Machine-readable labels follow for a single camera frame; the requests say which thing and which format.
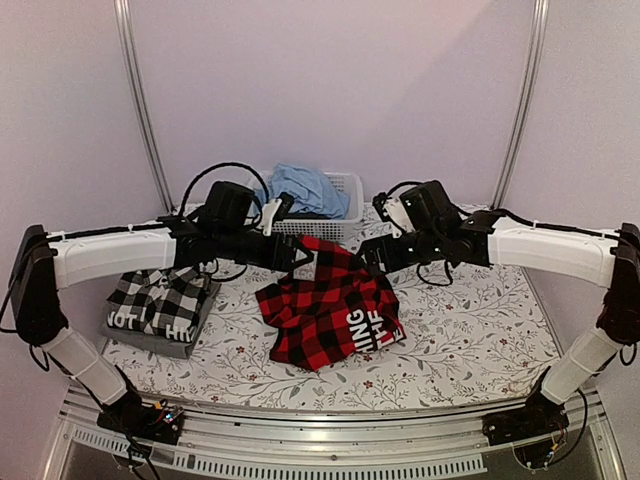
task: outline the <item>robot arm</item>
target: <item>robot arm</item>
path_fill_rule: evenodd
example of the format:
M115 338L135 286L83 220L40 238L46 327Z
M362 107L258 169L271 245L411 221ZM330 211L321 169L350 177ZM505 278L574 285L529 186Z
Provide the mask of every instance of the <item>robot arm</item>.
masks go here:
M87 387L106 412L99 424L168 443L177 441L181 427L172 415L171 421L160 423L165 428L148 428L158 412L143 406L125 375L69 325L57 291L108 275L182 268L217 258L285 272L309 262L311 252L297 238L271 234L272 222L286 214L290 199L264 207L260 232L253 228L257 225L245 225L252 196L244 187L216 182L205 205L189 218L161 217L143 225L78 233L48 234L40 225L27 229L10 287L16 333Z
M503 210L462 218L437 181L426 182L374 207L393 233L363 242L360 255L374 273L445 260L456 266L518 265L581 278L608 289L596 325L536 383L525 407L485 419L492 444L563 428L563 404L624 346L640 340L640 232L587 231L527 222Z

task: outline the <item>white plastic basket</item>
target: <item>white plastic basket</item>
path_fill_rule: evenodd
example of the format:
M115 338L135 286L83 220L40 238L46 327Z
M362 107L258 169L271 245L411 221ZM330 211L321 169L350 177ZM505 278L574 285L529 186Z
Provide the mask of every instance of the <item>white plastic basket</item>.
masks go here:
M260 172L264 181L269 184L272 172ZM327 173L331 185L339 192L344 192L351 200L349 211L344 220L283 220L273 225L275 232L288 235L310 235L312 237L339 242L348 238L355 227L362 221L364 214L364 197L362 193L362 181L353 173ZM260 188L256 179L251 179L249 188Z

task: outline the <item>metal extrusion frame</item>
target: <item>metal extrusion frame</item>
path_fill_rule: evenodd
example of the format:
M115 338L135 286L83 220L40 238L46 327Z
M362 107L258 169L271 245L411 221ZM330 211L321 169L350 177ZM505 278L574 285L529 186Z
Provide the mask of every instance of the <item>metal extrusion frame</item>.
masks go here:
M529 53L525 64L522 88L520 90L520 100L518 102L518 109L513 123L513 128L511 130L511 136L509 137L509 146L507 147L507 153L498 179L498 185L493 196L493 201L491 202L492 208L498 208L504 203L507 196L507 190L509 189L509 183L511 182L511 177L513 176L516 161L518 159L518 152L520 150L520 144L522 143L524 128L527 122L531 101L533 99L533 90L538 76L540 59L542 57L544 35L547 29L548 10L548 0L536 0L533 13L533 23L531 25Z
M597 447L603 478L623 480L611 428L598 393L586 390L588 434ZM434 411L318 414L231 406L186 406L184 432L176 447L153 446L158 467L224 479L405 480L456 478L487 472L485 455L518 444L491 447L482 416L516 408L522 400ZM570 430L580 428L582 400L566 404ZM126 457L127 440L98 428L98 408L79 387L71 387L45 480L58 480L72 442Z
M138 56L133 39L129 0L115 0L115 9L120 43L122 45L122 55L124 56L127 78L129 79L129 86L131 87L131 96L136 109L138 123L140 124L140 132L147 152L149 167L151 168L151 174L156 184L162 207L169 213L173 208L173 200L158 153L158 146L151 125L147 101L145 99L144 89L142 88L142 76L140 74L140 65L138 64Z

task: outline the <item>black cable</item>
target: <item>black cable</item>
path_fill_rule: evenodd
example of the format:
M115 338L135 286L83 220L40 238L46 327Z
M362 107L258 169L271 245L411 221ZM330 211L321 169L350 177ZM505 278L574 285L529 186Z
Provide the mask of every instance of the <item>black cable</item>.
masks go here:
M204 210L204 205L200 205L199 207L196 207L196 208L193 210L193 212L191 212L191 213L190 213L189 215L187 215L185 218L186 218L187 220L190 220L190 221L192 221L192 222L193 222L193 221L195 221L195 220L200 216L200 214L202 213L202 211L203 211L203 210Z
M139 472L138 472L138 467L134 466L133 464L133 453L131 452L131 449L129 448L128 451L128 455L129 455L129 471L131 473L133 473L136 478L139 478L140 480L147 480L146 478L144 478Z
M38 365L45 372L48 372L49 370L51 370L51 367L49 366L49 355L47 354L47 352L45 352L44 350L42 351L42 354L43 354L42 358L44 358L44 363L43 363L40 361L38 357L36 357L34 348L35 347L33 345L29 345L29 354L31 355L31 358L33 359L33 361L36 362L36 365Z
M580 428L580 433L578 433L578 438L576 438L576 441L573 443L573 445L571 445L571 448L567 450L567 453L565 453L562 457L558 458L557 460L552 460L549 466L556 465L564 461L569 455L571 455L573 451L576 449L576 447L578 446L578 444L580 443L580 440L582 440L582 437L584 436L584 433L587 430L587 420L589 418L589 402L587 402L587 397L585 396L584 393L582 393L582 390L578 389L578 393L582 397L582 402L584 403L584 418L582 419L582 427Z
M102 403L100 402L100 400L98 400L98 397L96 397L95 394L86 385L84 385L81 382L79 382L79 383L80 383L80 385L82 385L84 387L84 389L87 391L87 393L92 398L92 400L96 403L96 405L98 406L100 411L103 412L107 417L109 417L109 420L111 420L111 423L113 423L114 425L116 425L120 429L120 432L125 436L125 438L129 442L131 447L135 448L136 451L138 451L140 453L140 455L142 455L142 457L147 462L147 465L149 465L149 468L151 469L151 472L153 473L154 478L156 480L161 480L160 474L156 470L156 467L154 466L153 462L151 461L151 458L149 458L150 455L142 448L142 446L140 446L140 444L135 440L135 438L133 438L131 436L131 434L126 431L126 429L122 426L122 423L117 418L115 418L113 415L111 415L110 412L108 412L107 410L104 409L104 407L102 406ZM131 449L129 449L129 462L131 463L132 460L133 459L132 459L132 456L131 456ZM135 474L136 474L136 476L138 478L140 478L142 480L146 480L138 472L135 472Z
M255 193L253 194L253 203L258 208L258 214L251 219L252 220L251 223L248 223L247 225L240 227L239 230L251 230L257 227L258 225L260 225L260 222L262 221L262 205L260 204L260 199Z
M461 213L462 215L464 215L465 217L470 217L471 214L463 209L461 209L459 206L457 206L456 204L453 204L453 207L456 209L456 212Z
M218 273L218 270L220 270L220 262L218 262L217 258L214 258L212 262L216 262L216 269L211 272L210 275L215 275L216 273Z
M233 282L234 280L237 280L238 278L240 278L242 275L244 275L245 273L247 273L247 270L249 268L249 265L245 265L244 268L242 269L241 272L236 273L234 275L231 275L230 277L227 278L212 278L211 281L212 282L218 282L218 283L226 283L226 282Z
M424 267L424 266L425 266L424 263L419 263L416 268L416 275L423 283L426 283L427 285L431 285L433 287L448 287L450 285L453 285L453 277L451 276L451 270L449 270L448 260L444 262L444 273L447 276L449 283L437 283L437 282L430 282L429 280L426 280L420 273L420 267Z
M608 240L616 240L636 249L634 245L620 238L618 235L611 235L609 233L603 234L602 232L596 232L594 230L586 230L584 228L573 227L571 225L559 225L555 223L542 223L542 222L534 223L531 220L527 220L526 218L522 218L521 216L516 215L515 213L511 212L510 210L507 210L506 208L497 208L493 211L497 213L503 213L507 217L509 217L511 220L521 223L523 225L526 225L527 227L535 226L536 228L543 228L545 230L554 230L557 232L567 232L567 233L580 233L582 235L588 235L590 237L599 237L599 238L606 238Z
M416 182L415 180L407 180L405 182L400 182L397 185L391 187L391 190L389 190L386 195L387 198L389 198L393 193L395 193L396 190L402 188L402 187L416 187L418 185L422 185L424 182Z
M625 360L624 354L622 353L623 351L624 347L620 349L620 363L622 363L622 365L624 365L625 367L628 367L636 360L636 355L638 354L638 344L633 344L633 353L631 354L631 358L629 360Z
M224 168L224 167L237 167L237 168L242 168L244 170L251 172L251 174L258 179L258 182L260 182L260 186L262 186L262 188L264 189L264 196L265 196L266 202L269 203L269 189L267 188L267 184L265 183L265 181L262 179L262 177L258 172L256 172L249 165L245 165L244 163L222 162L216 165L212 165L209 168L205 168L202 172L196 175L193 180L191 180L191 183L189 183L189 186L184 192L184 196L182 197L182 202L180 203L180 210L178 210L179 217L182 217L184 215L184 211L187 208L187 202L189 201L189 196L191 195L191 191L193 190L193 187L195 187L196 184L202 179L202 177L204 177L208 173L211 173L214 170L218 170L219 168Z
M78 238L85 237L94 237L98 235L110 235L113 233L126 233L126 232L143 232L146 230L158 230L160 228L167 228L167 226L163 223L145 223L142 225L132 225L131 228L128 226L117 226L117 227L106 227L106 228L98 228L95 230L81 230L79 232L69 232L64 234L64 239L66 240L75 240ZM62 237L56 237L47 239L47 242L56 242L62 240Z

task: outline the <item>floral tablecloth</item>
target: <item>floral tablecloth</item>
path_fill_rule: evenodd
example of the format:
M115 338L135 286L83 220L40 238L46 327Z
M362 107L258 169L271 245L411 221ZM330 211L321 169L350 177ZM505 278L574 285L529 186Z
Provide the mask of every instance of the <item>floral tablecloth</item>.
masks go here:
M386 232L367 206L345 245L355 251ZM220 275L241 266L224 264ZM189 360L109 341L104 354L143 392L196 402L297 410L371 411L461 406L525 396L557 357L542 311L520 268L461 265L454 284L431 287L415 268L389 275L407 339L317 372L275 363L276 329L254 292L282 274L250 267L223 284ZM445 280L442 262L424 268Z

